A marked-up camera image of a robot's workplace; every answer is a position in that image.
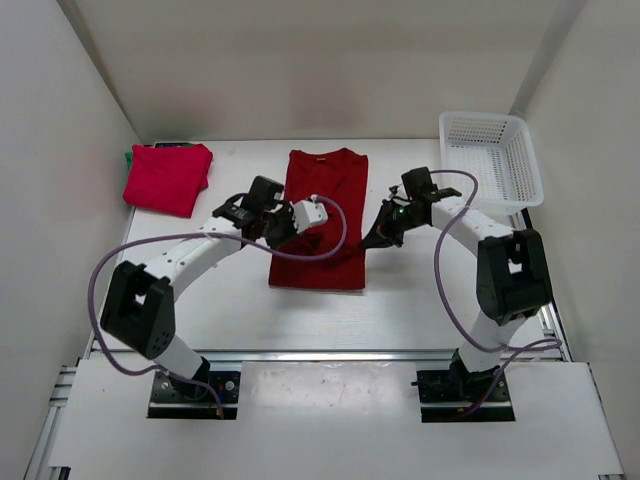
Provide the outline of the dark red t shirt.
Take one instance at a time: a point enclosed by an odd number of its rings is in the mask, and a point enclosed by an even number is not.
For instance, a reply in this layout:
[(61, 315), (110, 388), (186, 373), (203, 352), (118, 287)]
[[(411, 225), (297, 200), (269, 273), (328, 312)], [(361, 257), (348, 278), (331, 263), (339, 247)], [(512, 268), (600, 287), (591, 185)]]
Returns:
[(274, 256), (270, 286), (344, 291), (365, 288), (365, 252), (360, 242), (368, 166), (367, 156), (347, 148), (321, 154), (290, 152), (284, 198), (297, 202), (318, 194), (333, 200), (345, 214), (346, 238), (340, 250), (325, 260), (302, 262)]

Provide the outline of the green t shirt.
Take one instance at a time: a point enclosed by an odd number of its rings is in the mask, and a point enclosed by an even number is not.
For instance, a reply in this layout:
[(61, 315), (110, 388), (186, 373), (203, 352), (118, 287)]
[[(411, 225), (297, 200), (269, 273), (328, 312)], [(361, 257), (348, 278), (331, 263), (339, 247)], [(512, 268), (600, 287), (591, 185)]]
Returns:
[[(154, 148), (154, 144), (153, 145), (148, 144), (148, 147)], [(130, 170), (132, 168), (132, 165), (133, 165), (133, 151), (126, 152), (124, 154), (124, 158), (125, 158), (125, 161), (126, 161), (127, 169)]]

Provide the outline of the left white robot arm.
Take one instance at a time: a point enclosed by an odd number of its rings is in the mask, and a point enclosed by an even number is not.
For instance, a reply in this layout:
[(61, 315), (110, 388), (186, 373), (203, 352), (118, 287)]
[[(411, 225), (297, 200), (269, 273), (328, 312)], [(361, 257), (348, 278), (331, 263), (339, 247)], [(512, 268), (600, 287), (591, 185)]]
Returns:
[(176, 332), (175, 303), (180, 295), (223, 259), (260, 239), (274, 250), (326, 221), (313, 200), (284, 201), (283, 185), (263, 176), (248, 192), (216, 208), (194, 233), (173, 236), (174, 246), (152, 260), (115, 267), (106, 300), (93, 323), (164, 371), (188, 400), (212, 392), (210, 364)]

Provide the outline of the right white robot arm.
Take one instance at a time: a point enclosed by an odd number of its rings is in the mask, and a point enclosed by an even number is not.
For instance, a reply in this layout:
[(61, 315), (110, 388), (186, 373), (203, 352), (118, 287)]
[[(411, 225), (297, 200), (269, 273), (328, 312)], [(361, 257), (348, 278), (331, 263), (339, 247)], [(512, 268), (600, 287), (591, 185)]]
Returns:
[[(443, 389), (464, 400), (475, 400), (497, 383), (504, 366), (501, 356), (543, 352), (557, 342), (537, 340), (515, 346), (514, 334), (553, 296), (541, 235), (534, 229), (515, 230), (472, 206), (473, 199), (453, 188), (439, 188), (428, 168), (402, 176), (383, 200), (373, 226), (363, 238), (364, 250), (401, 247), (404, 235), (423, 226), (438, 229), (433, 267), (438, 295), (463, 344), (455, 351)], [(441, 250), (451, 237), (476, 259), (479, 313), (472, 328), (456, 317), (444, 291)]]

